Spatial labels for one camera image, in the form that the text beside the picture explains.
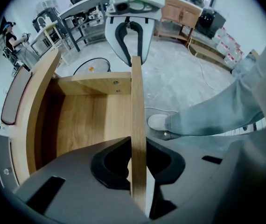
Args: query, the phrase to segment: wooden cabinet door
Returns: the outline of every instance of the wooden cabinet door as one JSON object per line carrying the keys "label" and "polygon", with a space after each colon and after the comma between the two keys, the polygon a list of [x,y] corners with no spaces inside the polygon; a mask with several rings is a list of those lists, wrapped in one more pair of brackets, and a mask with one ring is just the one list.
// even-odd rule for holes
{"label": "wooden cabinet door", "polygon": [[198,9],[190,9],[188,7],[183,7],[180,23],[185,26],[194,28],[197,23],[199,14],[200,11],[198,11]]}
{"label": "wooden cabinet door", "polygon": [[162,19],[180,22],[182,18],[182,5],[178,0],[165,0],[165,6],[162,9]]}

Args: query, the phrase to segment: wooden board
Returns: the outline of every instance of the wooden board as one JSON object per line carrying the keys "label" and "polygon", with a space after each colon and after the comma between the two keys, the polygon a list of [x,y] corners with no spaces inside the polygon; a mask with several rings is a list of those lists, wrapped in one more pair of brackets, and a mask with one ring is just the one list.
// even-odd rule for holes
{"label": "wooden board", "polygon": [[36,140],[36,124],[40,106],[59,63],[60,52],[53,50],[38,61],[32,70],[33,75],[22,96],[16,123],[8,128],[11,138],[11,151],[15,173],[19,184],[22,184],[29,175],[37,170],[35,146],[41,145]]}
{"label": "wooden board", "polygon": [[168,36],[168,37],[176,38],[176,39],[179,39],[179,40],[187,41],[187,36],[175,35],[175,34],[171,34],[171,33],[161,32],[161,31],[159,31],[157,29],[155,30],[155,35]]}
{"label": "wooden board", "polygon": [[91,73],[54,79],[48,92],[52,95],[126,95],[131,93],[131,73]]}
{"label": "wooden board", "polygon": [[204,48],[204,49],[206,49],[206,50],[208,50],[208,51],[214,53],[216,56],[218,56],[218,57],[220,57],[220,58],[222,58],[222,59],[225,58],[225,55],[222,55],[222,54],[221,54],[219,51],[217,51],[215,48],[209,46],[208,44],[206,44],[206,43],[203,42],[203,41],[197,40],[197,39],[194,38],[194,37],[192,38],[191,43],[192,43],[192,44],[195,44],[195,45],[197,45],[197,46],[200,46],[200,47],[202,47],[202,48]]}
{"label": "wooden board", "polygon": [[189,49],[190,49],[190,52],[192,53],[192,55],[194,55],[195,57],[203,59],[203,60],[208,61],[208,62],[211,62],[215,65],[218,65],[227,71],[231,71],[231,68],[229,68],[225,64],[224,59],[217,56],[213,52],[206,50],[203,47],[197,46],[195,44],[190,44]]}
{"label": "wooden board", "polygon": [[145,211],[147,188],[147,145],[144,126],[144,100],[141,60],[139,56],[132,57],[131,83],[131,144],[132,144],[132,182],[133,200]]}
{"label": "wooden board", "polygon": [[131,136],[130,98],[130,95],[51,97],[43,124],[43,165],[78,148]]}

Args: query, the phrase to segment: white sneaker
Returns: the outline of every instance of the white sneaker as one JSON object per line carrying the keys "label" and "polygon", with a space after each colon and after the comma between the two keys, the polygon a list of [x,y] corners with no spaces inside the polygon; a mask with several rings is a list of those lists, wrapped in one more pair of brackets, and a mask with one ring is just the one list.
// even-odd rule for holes
{"label": "white sneaker", "polygon": [[157,131],[167,131],[165,127],[165,120],[167,115],[165,114],[154,114],[147,120],[148,126]]}

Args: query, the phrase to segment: person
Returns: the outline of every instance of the person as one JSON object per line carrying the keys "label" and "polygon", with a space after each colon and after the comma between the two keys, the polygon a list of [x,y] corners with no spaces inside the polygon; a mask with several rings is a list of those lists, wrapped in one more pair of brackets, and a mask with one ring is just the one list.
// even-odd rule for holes
{"label": "person", "polygon": [[173,115],[155,114],[147,123],[157,131],[207,136],[253,124],[264,114],[253,89],[266,74],[266,47],[257,64],[218,95]]}
{"label": "person", "polygon": [[22,43],[28,41],[28,35],[17,39],[12,33],[13,23],[7,22],[2,30],[4,36],[4,42],[7,48],[9,48],[19,60],[21,60],[30,69],[39,61],[39,57],[33,52],[29,51]]}

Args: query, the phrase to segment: black rectangular slot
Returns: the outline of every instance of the black rectangular slot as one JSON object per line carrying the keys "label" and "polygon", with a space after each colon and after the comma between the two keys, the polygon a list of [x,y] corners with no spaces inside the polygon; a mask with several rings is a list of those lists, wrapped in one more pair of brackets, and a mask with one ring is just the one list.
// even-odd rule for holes
{"label": "black rectangular slot", "polygon": [[26,204],[36,212],[44,214],[64,182],[63,178],[50,177]]}
{"label": "black rectangular slot", "polygon": [[220,164],[222,159],[219,159],[219,158],[215,158],[215,157],[212,157],[212,156],[204,156],[202,157],[202,160],[205,160],[205,161],[208,161],[208,162],[213,162],[215,164]]}

